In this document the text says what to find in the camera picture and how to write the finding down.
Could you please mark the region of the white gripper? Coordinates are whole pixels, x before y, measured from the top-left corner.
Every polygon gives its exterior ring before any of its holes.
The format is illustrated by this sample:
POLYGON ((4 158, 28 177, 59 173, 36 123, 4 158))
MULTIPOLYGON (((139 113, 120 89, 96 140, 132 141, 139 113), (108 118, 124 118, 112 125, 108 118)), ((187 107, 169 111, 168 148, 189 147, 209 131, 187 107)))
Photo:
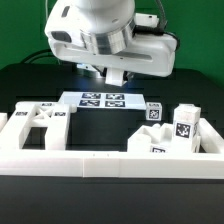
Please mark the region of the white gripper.
POLYGON ((61 60, 165 77, 173 69, 177 39, 157 31, 158 24, 133 4, 56 4, 45 34, 61 60))

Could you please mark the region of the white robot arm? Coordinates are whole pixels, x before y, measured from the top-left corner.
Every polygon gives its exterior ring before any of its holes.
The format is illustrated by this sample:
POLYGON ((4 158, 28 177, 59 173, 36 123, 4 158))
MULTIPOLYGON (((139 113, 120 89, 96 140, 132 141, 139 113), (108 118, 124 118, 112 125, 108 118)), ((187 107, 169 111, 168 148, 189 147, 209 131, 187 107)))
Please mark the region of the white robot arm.
POLYGON ((137 13, 135 0, 57 0, 45 34, 61 60, 164 77, 179 41, 159 12, 137 13))

